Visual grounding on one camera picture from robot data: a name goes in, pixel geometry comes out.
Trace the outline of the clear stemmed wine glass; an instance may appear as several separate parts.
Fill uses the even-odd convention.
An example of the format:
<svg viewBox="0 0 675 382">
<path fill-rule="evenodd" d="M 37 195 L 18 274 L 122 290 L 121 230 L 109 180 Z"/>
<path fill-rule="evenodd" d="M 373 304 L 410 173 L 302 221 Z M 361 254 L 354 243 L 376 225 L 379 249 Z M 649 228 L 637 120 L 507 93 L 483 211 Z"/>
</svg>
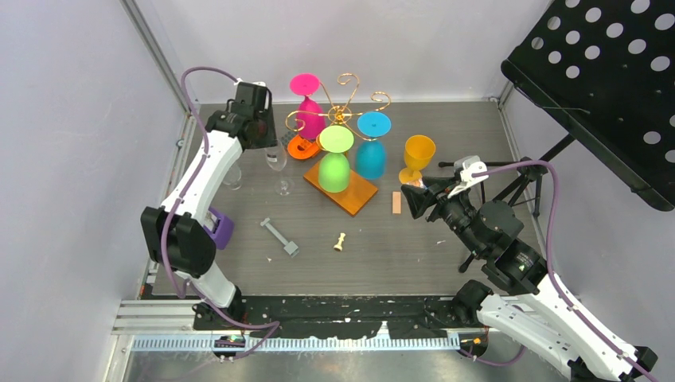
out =
<svg viewBox="0 0 675 382">
<path fill-rule="evenodd" d="M 294 182 L 283 174 L 288 159 L 286 149 L 280 141 L 276 141 L 274 146 L 265 148 L 264 152 L 266 163 L 279 176 L 279 179 L 274 185 L 275 192 L 281 196 L 290 195 L 294 187 Z"/>
</svg>

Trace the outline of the yellow plastic wine glass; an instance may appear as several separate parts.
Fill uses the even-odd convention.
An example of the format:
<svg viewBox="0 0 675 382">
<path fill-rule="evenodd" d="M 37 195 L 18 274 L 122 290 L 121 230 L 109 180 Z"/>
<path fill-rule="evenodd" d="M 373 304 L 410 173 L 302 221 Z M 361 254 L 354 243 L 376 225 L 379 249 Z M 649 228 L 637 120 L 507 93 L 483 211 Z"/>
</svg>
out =
<svg viewBox="0 0 675 382">
<path fill-rule="evenodd" d="M 436 145 L 426 135 L 416 134 L 408 138 L 404 145 L 405 167 L 399 172 L 401 184 L 418 181 L 421 171 L 425 169 L 435 155 Z"/>
</svg>

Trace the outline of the pink plastic wine glass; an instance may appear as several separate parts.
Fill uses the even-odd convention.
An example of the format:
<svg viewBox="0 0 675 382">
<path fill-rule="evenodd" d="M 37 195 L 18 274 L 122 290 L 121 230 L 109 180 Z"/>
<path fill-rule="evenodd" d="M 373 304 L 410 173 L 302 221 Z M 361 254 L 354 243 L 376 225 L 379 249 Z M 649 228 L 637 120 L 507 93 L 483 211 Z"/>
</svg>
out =
<svg viewBox="0 0 675 382">
<path fill-rule="evenodd" d="M 303 101 L 295 114 L 299 135 L 309 141 L 314 141 L 326 128 L 326 120 L 322 115 L 322 107 L 311 96 L 320 88 L 321 82 L 316 75 L 301 73 L 293 77 L 290 90 L 297 96 L 303 96 Z"/>
</svg>

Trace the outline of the blue plastic wine glass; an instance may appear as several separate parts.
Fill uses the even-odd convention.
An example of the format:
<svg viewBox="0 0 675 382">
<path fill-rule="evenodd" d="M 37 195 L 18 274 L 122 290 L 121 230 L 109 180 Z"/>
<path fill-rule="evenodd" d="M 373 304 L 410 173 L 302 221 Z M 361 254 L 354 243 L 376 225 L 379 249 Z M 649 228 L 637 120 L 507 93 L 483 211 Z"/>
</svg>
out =
<svg viewBox="0 0 675 382">
<path fill-rule="evenodd" d="M 357 149 L 355 170 L 367 180 L 376 180 L 385 172 L 387 154 L 380 139 L 391 130 L 391 120 L 380 111 L 370 111 L 359 117 L 357 127 L 365 138 Z"/>
</svg>

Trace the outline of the gold rack with wooden base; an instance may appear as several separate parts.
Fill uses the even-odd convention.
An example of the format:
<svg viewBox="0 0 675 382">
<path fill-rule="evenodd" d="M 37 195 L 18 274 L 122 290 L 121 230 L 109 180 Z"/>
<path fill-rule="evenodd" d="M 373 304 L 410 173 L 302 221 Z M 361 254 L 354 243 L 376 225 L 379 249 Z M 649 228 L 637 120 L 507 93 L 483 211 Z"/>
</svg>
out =
<svg viewBox="0 0 675 382">
<path fill-rule="evenodd" d="M 356 216 L 377 193 L 377 187 L 352 170 L 349 151 L 357 139 L 376 142 L 388 133 L 391 123 L 385 122 L 383 111 L 392 99 L 386 92 L 374 92 L 370 99 L 380 106 L 354 112 L 350 104 L 360 86 L 358 76 L 343 73 L 337 82 L 341 86 L 355 83 L 344 103 L 334 102 L 323 82 L 312 73 L 301 73 L 291 79 L 291 92 L 303 100 L 284 120 L 285 127 L 295 134 L 287 149 L 294 154 L 300 146 L 309 158 L 312 151 L 322 152 L 323 157 L 303 178 L 350 216 Z"/>
</svg>

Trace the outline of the green plastic wine glass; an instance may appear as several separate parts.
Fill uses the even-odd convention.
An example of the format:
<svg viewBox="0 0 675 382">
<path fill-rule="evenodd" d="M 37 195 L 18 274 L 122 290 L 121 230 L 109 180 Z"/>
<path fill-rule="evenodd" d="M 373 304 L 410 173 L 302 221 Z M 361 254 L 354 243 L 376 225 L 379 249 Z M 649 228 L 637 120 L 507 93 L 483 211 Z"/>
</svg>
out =
<svg viewBox="0 0 675 382">
<path fill-rule="evenodd" d="M 353 146 L 353 133 L 344 126 L 331 125 L 318 136 L 326 152 L 319 162 L 318 182 L 327 193 L 340 193 L 349 185 L 350 164 L 345 155 Z"/>
</svg>

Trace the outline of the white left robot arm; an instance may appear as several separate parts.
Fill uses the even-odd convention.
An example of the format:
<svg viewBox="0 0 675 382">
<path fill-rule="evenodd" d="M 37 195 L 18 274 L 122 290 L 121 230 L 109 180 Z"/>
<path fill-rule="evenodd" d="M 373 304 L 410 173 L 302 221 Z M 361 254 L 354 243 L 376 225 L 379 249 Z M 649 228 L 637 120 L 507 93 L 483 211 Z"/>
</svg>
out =
<svg viewBox="0 0 675 382">
<path fill-rule="evenodd" d="M 246 150 L 273 146 L 276 140 L 272 93 L 263 82 L 240 81 L 223 111 L 213 112 L 206 140 L 178 185 L 157 208 L 143 210 L 140 221 L 149 257 L 188 279 L 214 305 L 213 318 L 225 329 L 244 319 L 240 290 L 217 266 L 221 219 L 210 207 L 221 182 Z"/>
</svg>

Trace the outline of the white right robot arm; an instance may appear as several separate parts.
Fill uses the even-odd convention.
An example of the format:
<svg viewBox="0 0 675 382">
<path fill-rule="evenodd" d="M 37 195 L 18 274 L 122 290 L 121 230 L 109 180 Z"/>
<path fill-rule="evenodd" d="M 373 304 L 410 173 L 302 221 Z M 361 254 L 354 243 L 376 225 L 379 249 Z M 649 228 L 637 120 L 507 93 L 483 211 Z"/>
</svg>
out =
<svg viewBox="0 0 675 382">
<path fill-rule="evenodd" d="M 426 177 L 402 185 L 413 218 L 443 221 L 483 261 L 482 272 L 512 302 L 470 280 L 451 301 L 464 326 L 497 329 L 535 352 L 570 381 L 635 381 L 651 371 L 656 353 L 609 330 L 562 283 L 546 258 L 519 239 L 524 225 L 500 200 L 475 208 L 454 178 Z"/>
</svg>

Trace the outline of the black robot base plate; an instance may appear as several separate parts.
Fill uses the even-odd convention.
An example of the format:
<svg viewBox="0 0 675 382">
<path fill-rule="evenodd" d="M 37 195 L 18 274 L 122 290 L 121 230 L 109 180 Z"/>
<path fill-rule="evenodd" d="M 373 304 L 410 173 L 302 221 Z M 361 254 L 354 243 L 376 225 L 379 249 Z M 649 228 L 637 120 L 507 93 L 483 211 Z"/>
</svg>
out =
<svg viewBox="0 0 675 382">
<path fill-rule="evenodd" d="M 395 339 L 441 338 L 449 329 L 487 327 L 464 322 L 441 296 L 247 296 L 228 315 L 246 325 L 278 322 L 273 338 L 362 339 L 385 324 Z"/>
</svg>

